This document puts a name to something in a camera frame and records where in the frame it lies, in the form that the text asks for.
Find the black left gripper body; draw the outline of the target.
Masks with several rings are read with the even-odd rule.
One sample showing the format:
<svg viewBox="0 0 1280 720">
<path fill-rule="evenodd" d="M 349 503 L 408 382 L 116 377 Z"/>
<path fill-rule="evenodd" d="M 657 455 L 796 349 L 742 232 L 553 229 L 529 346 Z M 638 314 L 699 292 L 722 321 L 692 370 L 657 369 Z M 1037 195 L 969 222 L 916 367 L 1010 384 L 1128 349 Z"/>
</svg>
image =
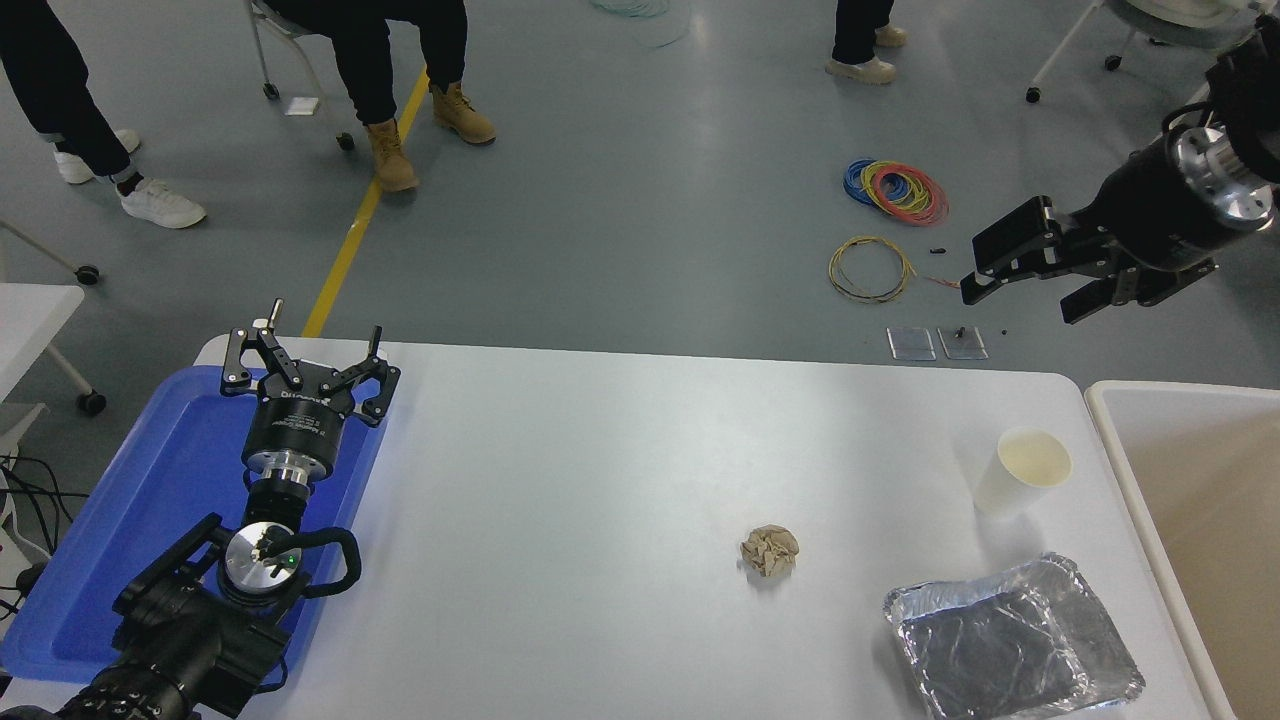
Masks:
<svg viewBox="0 0 1280 720">
<path fill-rule="evenodd" d="M 256 392 L 243 464 L 251 471 L 265 471 L 270 457 L 291 454 L 301 456 L 298 464 L 308 471 L 332 471 L 346 419 L 355 409 L 351 388 L 320 379 L 289 389 L 282 375 L 265 375 Z"/>
</svg>

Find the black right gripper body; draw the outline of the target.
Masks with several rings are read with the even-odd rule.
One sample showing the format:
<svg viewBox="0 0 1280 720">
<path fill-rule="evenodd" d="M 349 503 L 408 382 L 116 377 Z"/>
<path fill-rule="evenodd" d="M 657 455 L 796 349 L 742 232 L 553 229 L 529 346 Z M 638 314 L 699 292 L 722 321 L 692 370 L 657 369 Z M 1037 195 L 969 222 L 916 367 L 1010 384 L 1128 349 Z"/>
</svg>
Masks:
<svg viewBox="0 0 1280 720">
<path fill-rule="evenodd" d="M 1188 184 L 1176 138 L 1152 142 L 1112 172 L 1085 208 L 1085 228 L 1161 272 L 1189 269 L 1242 237 Z"/>
</svg>

